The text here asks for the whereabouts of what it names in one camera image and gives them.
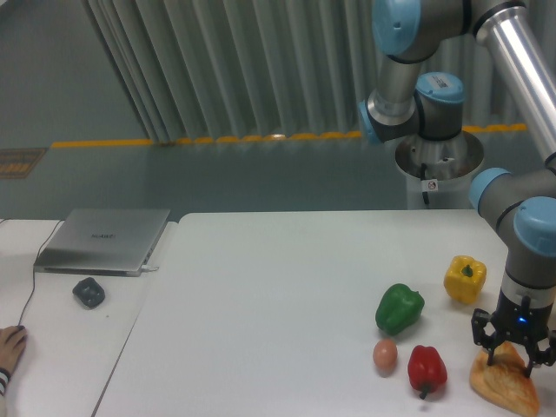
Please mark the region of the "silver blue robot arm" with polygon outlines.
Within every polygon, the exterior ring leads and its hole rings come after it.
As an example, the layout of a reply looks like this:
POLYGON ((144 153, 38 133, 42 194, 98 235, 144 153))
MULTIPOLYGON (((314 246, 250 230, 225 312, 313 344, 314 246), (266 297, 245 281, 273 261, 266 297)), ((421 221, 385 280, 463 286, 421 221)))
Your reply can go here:
POLYGON ((521 1, 377 1, 373 35, 383 53, 379 80, 359 105, 361 133, 400 141, 398 167, 416 180, 469 182, 473 208, 506 244, 496 309, 473 313, 475 344, 489 354, 505 341, 526 350, 530 367, 551 366, 548 321, 555 303, 555 78, 521 1), (471 36, 488 50, 543 159, 514 175, 482 169, 479 141, 462 129, 464 93, 453 75, 423 73, 440 43, 471 36))

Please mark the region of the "person's hand on mouse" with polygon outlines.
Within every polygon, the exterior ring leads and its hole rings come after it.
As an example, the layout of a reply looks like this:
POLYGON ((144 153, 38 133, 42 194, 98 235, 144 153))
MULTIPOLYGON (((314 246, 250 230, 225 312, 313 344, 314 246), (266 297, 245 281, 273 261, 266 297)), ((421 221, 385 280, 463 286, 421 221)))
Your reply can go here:
POLYGON ((26 347, 27 330, 18 332, 17 326, 1 329, 0 366, 13 375, 26 347))

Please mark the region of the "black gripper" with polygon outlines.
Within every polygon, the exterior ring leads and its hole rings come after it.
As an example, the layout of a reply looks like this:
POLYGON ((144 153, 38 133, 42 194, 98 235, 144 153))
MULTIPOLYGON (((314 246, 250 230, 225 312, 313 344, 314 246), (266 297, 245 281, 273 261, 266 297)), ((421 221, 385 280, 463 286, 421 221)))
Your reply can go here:
POLYGON ((528 309, 523 310, 519 303, 511 301, 503 291, 500 291, 497 307, 492 314, 481 308, 473 311, 471 318, 473 342, 486 350, 488 366, 494 364, 495 350, 504 342, 504 336, 509 341, 525 346, 529 361, 524 375, 529 378, 534 367, 542 365, 551 367, 555 364, 555 331, 548 332, 550 313, 550 305, 535 308, 532 302, 528 309), (486 331, 488 324, 493 326, 491 334, 486 331), (549 346, 541 350, 539 341, 546 338, 549 346))

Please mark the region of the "striped sleeve forearm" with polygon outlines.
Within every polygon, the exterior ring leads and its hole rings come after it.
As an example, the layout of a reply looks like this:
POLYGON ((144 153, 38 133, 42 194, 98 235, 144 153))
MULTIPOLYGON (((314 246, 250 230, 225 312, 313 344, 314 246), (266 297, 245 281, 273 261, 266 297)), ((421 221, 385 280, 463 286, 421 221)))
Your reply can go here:
POLYGON ((0 417, 7 416, 7 404, 5 399, 6 388, 10 382, 10 373, 0 368, 0 417))

